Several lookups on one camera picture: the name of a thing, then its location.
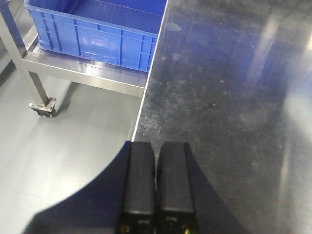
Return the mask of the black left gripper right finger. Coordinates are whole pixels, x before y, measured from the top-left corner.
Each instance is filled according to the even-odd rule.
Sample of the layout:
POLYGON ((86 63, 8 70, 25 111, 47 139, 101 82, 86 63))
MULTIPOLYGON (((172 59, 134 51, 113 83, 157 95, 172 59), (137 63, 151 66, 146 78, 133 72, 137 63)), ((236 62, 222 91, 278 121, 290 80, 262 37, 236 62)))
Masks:
POLYGON ((193 198, 183 143, 165 142, 156 173, 156 232, 197 234, 193 198))

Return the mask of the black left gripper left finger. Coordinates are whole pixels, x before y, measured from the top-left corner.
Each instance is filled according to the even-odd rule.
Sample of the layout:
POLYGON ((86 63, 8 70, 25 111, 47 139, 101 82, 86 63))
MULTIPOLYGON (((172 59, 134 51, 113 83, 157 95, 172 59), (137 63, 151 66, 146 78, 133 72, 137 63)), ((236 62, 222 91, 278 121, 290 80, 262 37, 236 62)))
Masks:
POLYGON ((155 223, 155 155, 148 142, 132 142, 116 234, 152 234, 155 223))

